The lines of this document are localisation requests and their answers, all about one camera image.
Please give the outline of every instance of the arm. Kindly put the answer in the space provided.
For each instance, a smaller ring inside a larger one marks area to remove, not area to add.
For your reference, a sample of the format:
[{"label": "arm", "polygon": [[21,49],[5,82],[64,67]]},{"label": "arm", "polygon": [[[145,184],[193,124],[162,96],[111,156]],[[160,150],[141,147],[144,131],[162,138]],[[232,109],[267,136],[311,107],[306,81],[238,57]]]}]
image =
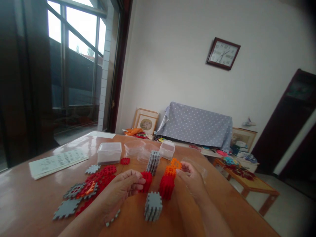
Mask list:
[{"label": "arm", "polygon": [[206,236],[233,236],[225,219],[212,203],[201,174],[190,163],[181,162],[181,164],[182,170],[176,170],[177,174],[188,187],[201,211]]},{"label": "arm", "polygon": [[135,170],[117,175],[59,237],[98,236],[105,224],[114,218],[124,200],[142,190],[145,182],[142,174]]}]

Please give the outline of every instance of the person's left hand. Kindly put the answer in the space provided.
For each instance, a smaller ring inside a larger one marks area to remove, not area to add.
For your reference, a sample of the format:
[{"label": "person's left hand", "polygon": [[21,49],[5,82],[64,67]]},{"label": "person's left hand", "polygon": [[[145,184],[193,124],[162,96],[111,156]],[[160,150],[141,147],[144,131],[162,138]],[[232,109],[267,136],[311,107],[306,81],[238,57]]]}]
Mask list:
[{"label": "person's left hand", "polygon": [[105,225],[115,217],[124,200],[138,194],[145,183],[140,172],[127,170],[117,175],[90,206],[100,213],[100,221]]}]

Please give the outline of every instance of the polka dot cloth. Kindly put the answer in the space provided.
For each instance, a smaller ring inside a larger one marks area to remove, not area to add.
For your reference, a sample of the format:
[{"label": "polka dot cloth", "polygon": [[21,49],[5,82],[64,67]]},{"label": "polka dot cloth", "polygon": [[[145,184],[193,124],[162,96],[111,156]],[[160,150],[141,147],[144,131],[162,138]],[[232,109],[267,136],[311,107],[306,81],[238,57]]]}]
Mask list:
[{"label": "polka dot cloth", "polygon": [[229,151],[233,127],[230,116],[171,102],[163,123],[157,135]]}]

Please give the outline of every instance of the paper sheet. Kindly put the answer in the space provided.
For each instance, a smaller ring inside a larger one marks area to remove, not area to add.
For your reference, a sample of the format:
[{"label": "paper sheet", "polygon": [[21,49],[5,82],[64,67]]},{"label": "paper sheet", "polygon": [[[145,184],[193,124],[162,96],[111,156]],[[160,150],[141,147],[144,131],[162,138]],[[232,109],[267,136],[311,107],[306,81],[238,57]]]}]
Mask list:
[{"label": "paper sheet", "polygon": [[93,131],[91,133],[88,133],[88,136],[103,137],[103,138],[111,138],[112,139],[115,136],[115,133]]},{"label": "paper sheet", "polygon": [[89,159],[82,150],[72,150],[29,163],[31,176],[36,180],[81,161]]}]

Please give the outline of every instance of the brown clock frame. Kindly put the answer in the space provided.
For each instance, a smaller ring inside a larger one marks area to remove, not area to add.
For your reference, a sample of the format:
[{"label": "brown clock frame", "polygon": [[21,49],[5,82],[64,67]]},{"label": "brown clock frame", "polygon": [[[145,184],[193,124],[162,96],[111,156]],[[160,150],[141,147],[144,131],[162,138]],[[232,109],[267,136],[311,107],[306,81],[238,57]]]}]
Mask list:
[{"label": "brown clock frame", "polygon": [[[223,43],[225,43],[225,44],[229,44],[229,45],[234,46],[234,47],[237,47],[237,52],[236,52],[235,57],[234,57],[234,59],[233,59],[233,62],[231,63],[230,66],[223,65],[223,64],[220,64],[220,63],[213,62],[213,61],[210,61],[210,60],[209,60],[209,59],[210,59],[210,56],[213,54],[215,45],[216,45],[216,43],[217,43],[218,41],[219,41],[219,42],[223,42]],[[234,44],[234,43],[232,43],[232,42],[229,42],[229,41],[226,41],[226,40],[223,40],[223,39],[220,39],[220,38],[215,37],[214,42],[213,42],[213,45],[212,45],[212,49],[211,49],[210,53],[208,54],[206,63],[209,64],[209,65],[213,65],[213,66],[216,66],[216,67],[220,67],[220,68],[223,68],[223,69],[226,69],[226,70],[229,71],[229,70],[231,70],[231,68],[233,67],[233,64],[234,64],[234,62],[235,62],[235,59],[237,58],[237,54],[238,54],[238,52],[239,52],[239,49],[240,49],[240,45]]]}]

